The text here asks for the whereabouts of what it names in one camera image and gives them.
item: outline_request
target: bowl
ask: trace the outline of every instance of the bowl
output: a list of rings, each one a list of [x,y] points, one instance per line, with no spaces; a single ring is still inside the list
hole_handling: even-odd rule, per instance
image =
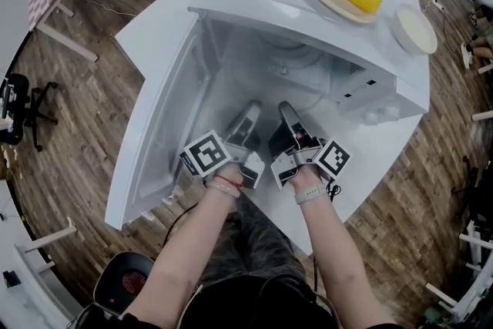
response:
[[[437,50],[437,36],[423,13],[410,5],[399,5],[392,18],[392,32],[411,54],[430,55]]]

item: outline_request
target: person's left arm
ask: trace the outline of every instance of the person's left arm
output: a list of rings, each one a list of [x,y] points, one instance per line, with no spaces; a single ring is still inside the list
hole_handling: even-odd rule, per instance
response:
[[[237,165],[228,164],[218,174],[235,183],[243,177]],[[231,187],[214,177],[215,183]],[[175,328],[207,265],[234,197],[207,189],[189,219],[165,245],[139,296],[125,311],[140,321]]]

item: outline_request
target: red bracelet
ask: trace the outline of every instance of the red bracelet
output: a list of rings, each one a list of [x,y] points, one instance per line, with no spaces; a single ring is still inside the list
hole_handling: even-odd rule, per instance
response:
[[[220,179],[224,180],[224,181],[227,181],[228,183],[230,183],[232,186],[235,186],[237,189],[239,189],[241,187],[241,184],[239,183],[235,183],[234,181],[231,181],[231,180],[228,180],[227,178],[223,177],[223,176],[220,176],[219,174],[214,174],[215,177],[219,177]]]

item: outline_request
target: person in black clothing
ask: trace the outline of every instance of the person in black clothing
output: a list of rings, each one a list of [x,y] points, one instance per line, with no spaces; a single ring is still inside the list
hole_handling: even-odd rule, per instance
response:
[[[399,328],[374,296],[316,166],[301,167],[290,182],[332,314],[316,303],[290,241],[240,194],[242,181],[228,164],[207,184],[122,316],[125,327]]]

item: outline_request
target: pants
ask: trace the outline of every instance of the pants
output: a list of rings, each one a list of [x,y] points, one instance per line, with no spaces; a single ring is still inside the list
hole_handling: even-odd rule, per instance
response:
[[[224,223],[199,284],[207,287],[236,276],[268,279],[278,274],[305,281],[290,240],[245,195],[236,204],[238,212]]]

